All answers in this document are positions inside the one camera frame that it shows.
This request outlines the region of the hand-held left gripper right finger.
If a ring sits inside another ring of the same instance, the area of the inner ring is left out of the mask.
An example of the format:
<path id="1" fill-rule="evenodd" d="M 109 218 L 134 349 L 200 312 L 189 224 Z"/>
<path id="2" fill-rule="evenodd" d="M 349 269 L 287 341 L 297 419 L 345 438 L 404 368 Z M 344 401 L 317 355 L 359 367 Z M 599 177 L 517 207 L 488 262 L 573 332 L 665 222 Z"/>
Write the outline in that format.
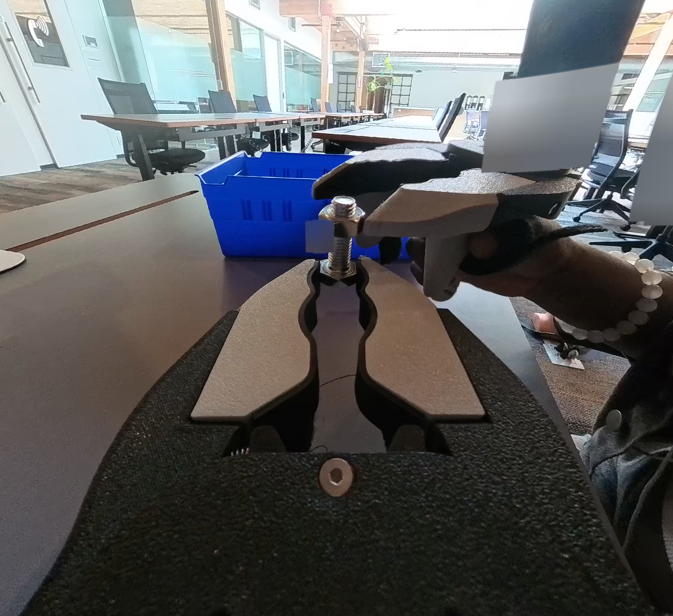
<path id="1" fill-rule="evenodd" d="M 433 302 L 372 259 L 360 258 L 360 267 L 361 298 L 371 315 L 364 373 L 425 420 L 483 419 L 484 408 Z"/>

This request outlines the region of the blue plastic bin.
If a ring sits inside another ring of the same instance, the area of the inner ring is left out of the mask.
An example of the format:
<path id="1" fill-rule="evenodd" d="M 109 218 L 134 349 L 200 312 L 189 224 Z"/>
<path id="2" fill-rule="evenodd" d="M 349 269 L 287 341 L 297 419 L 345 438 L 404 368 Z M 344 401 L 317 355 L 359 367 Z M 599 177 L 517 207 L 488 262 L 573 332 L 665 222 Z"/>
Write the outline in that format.
<path id="1" fill-rule="evenodd" d="M 319 258 L 306 251 L 306 221 L 329 200 L 314 200 L 314 182 L 349 155 L 238 152 L 197 172 L 201 191 L 228 258 Z"/>

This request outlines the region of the person's dark jacket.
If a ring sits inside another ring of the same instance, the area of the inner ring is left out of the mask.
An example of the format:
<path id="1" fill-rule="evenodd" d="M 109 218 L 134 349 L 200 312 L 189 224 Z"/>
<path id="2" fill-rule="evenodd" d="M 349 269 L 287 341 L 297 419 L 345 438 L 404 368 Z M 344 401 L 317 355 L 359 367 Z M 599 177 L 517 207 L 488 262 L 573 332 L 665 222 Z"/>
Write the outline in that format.
<path id="1" fill-rule="evenodd" d="M 615 534 L 648 599 L 660 612 L 671 615 L 672 355 L 656 354 L 629 368 L 590 435 L 597 432 L 607 435 L 617 454 L 639 452 L 654 462 L 655 472 L 641 494 L 627 535 L 620 541 Z"/>

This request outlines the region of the wooden office desk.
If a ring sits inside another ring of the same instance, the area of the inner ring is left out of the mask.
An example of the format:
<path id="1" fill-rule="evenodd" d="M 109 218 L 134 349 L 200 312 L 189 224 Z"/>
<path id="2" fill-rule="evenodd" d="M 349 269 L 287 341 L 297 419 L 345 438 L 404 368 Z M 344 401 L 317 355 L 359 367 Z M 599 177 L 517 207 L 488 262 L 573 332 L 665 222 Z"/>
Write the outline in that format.
<path id="1" fill-rule="evenodd" d="M 331 154 L 366 151 L 401 143 L 444 143 L 431 116 L 401 116 L 344 125 L 312 133 Z"/>
<path id="2" fill-rule="evenodd" d="M 235 114 L 82 114 L 81 119 L 97 122 L 107 128 L 122 133 L 132 143 L 132 159 L 143 181 L 154 179 L 155 173 L 150 164 L 145 144 L 147 134 L 177 133 L 179 141 L 193 141 L 200 137 L 216 138 L 220 158 L 227 157 L 226 137 L 243 136 L 257 128 L 262 133 L 276 133 L 290 128 L 298 121 L 301 128 L 305 125 L 320 125 L 324 113 L 274 114 L 246 112 Z"/>

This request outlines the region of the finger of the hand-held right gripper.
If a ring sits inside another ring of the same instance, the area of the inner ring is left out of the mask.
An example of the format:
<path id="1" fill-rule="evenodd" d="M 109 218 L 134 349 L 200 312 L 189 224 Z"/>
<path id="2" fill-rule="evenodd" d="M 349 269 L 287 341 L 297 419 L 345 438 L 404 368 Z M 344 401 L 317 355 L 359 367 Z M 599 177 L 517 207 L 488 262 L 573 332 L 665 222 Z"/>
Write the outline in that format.
<path id="1" fill-rule="evenodd" d="M 476 168 L 471 149 L 374 149 L 349 158 L 313 185 L 315 200 L 348 196 L 371 213 L 401 185 L 456 177 Z"/>
<path id="2" fill-rule="evenodd" d="M 423 292 L 434 301 L 445 301 L 467 254 L 469 235 L 484 231 L 506 198 L 528 195 L 534 186 L 531 179 L 479 170 L 405 184 L 366 216 L 361 232 L 370 237 L 424 238 Z"/>

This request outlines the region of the white door with phone sign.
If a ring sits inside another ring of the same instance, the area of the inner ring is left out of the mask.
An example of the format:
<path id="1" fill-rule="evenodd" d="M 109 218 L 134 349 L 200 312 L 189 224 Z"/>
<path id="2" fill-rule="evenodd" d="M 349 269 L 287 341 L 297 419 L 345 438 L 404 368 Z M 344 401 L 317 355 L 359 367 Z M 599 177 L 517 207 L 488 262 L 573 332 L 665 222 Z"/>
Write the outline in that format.
<path id="1" fill-rule="evenodd" d="M 1 175 L 58 166 L 50 127 L 60 93 L 53 74 L 70 70 L 50 0 L 1 0 Z"/>

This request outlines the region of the person's right hand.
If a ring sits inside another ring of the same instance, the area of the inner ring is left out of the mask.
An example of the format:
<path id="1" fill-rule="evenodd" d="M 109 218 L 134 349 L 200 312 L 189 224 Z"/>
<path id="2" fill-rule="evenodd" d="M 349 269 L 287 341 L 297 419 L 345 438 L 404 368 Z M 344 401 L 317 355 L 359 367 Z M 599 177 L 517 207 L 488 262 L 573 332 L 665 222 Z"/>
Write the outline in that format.
<path id="1" fill-rule="evenodd" d="M 644 298 L 642 274 L 627 261 L 577 240 L 550 220 L 490 225 L 468 237 L 467 259 L 447 289 L 461 282 L 534 302 L 585 331 L 617 328 Z"/>

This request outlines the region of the person's blue jeans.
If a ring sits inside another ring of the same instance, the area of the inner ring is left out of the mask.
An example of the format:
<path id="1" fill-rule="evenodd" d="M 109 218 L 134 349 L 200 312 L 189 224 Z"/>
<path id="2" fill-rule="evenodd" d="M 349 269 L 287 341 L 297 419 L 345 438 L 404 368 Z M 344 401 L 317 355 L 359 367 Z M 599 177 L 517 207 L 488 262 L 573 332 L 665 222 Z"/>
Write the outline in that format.
<path id="1" fill-rule="evenodd" d="M 639 452 L 617 454 L 617 447 L 601 432 L 573 435 L 573 441 L 611 525 L 623 541 L 641 494 L 655 472 L 654 462 Z"/>

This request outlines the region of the steel hex nut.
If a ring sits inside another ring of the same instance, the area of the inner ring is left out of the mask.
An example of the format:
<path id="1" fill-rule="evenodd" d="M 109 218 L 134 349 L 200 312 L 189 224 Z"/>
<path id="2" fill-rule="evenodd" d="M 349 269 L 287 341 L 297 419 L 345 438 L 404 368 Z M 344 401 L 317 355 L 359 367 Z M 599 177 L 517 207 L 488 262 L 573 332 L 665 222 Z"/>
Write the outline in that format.
<path id="1" fill-rule="evenodd" d="M 338 238 L 353 238 L 357 236 L 363 227 L 366 213 L 355 205 L 338 207 L 331 203 L 318 214 L 318 220 L 327 221 L 334 225 L 334 236 Z"/>

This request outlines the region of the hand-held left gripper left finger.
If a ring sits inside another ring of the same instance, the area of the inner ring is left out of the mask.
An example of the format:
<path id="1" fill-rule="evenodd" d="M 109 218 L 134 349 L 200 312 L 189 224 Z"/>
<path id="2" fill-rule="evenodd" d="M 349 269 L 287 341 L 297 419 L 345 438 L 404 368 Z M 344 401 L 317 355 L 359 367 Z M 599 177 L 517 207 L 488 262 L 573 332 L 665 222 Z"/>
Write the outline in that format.
<path id="1" fill-rule="evenodd" d="M 195 422 L 247 422 L 315 377 L 319 263 L 308 259 L 241 306 L 191 413 Z"/>

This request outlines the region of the green potted plant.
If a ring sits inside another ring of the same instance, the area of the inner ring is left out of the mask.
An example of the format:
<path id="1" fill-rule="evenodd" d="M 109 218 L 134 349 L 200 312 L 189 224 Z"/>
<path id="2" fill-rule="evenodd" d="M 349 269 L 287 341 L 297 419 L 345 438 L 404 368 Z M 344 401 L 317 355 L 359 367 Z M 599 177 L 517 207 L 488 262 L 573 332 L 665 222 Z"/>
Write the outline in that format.
<path id="1" fill-rule="evenodd" d="M 394 68 L 391 62 L 390 55 L 376 54 L 381 56 L 378 59 L 372 58 L 372 67 L 376 70 L 372 75 L 372 79 L 367 84 L 367 90 L 375 93 L 380 89 L 388 89 L 392 87 L 394 82 Z"/>

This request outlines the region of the steel hex bolt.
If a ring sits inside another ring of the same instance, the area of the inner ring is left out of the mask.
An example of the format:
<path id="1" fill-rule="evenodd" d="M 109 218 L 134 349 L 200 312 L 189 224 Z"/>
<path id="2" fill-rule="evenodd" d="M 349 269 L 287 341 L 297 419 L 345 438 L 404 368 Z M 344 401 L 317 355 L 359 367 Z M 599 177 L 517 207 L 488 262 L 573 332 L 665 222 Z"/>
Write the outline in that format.
<path id="1" fill-rule="evenodd" d="M 346 207 L 357 204 L 350 196 L 336 196 L 331 203 L 338 207 Z M 327 253 L 327 258 L 320 262 L 320 271 L 326 284 L 349 281 L 357 274 L 357 267 L 351 258 L 352 238 L 334 236 L 334 225 L 324 220 L 318 220 L 321 224 L 332 225 L 332 251 Z"/>

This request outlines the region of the white tag card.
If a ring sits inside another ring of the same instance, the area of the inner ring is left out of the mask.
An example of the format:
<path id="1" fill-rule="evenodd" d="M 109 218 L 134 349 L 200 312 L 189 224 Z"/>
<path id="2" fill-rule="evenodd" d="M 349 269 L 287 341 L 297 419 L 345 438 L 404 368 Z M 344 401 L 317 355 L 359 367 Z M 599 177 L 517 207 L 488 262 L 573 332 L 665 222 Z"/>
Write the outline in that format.
<path id="1" fill-rule="evenodd" d="M 554 365 L 584 370 L 584 364 L 579 358 L 578 350 L 568 343 L 543 339 L 543 347 Z"/>

